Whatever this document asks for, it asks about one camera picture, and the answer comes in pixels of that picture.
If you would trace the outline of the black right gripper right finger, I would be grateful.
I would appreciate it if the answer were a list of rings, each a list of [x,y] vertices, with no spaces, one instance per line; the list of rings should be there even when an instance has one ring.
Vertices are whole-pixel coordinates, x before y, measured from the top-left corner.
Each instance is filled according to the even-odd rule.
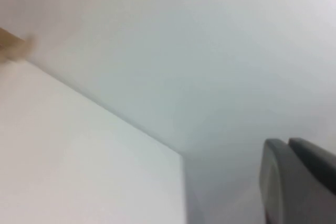
[[[290,138],[288,145],[309,172],[335,195],[335,155],[302,138]]]

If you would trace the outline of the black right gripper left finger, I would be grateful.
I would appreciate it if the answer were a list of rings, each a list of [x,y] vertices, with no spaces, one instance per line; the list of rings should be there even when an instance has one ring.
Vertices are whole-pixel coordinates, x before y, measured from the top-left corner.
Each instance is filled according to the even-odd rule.
[[[266,223],[335,223],[335,195],[305,167],[288,142],[264,142],[259,188]]]

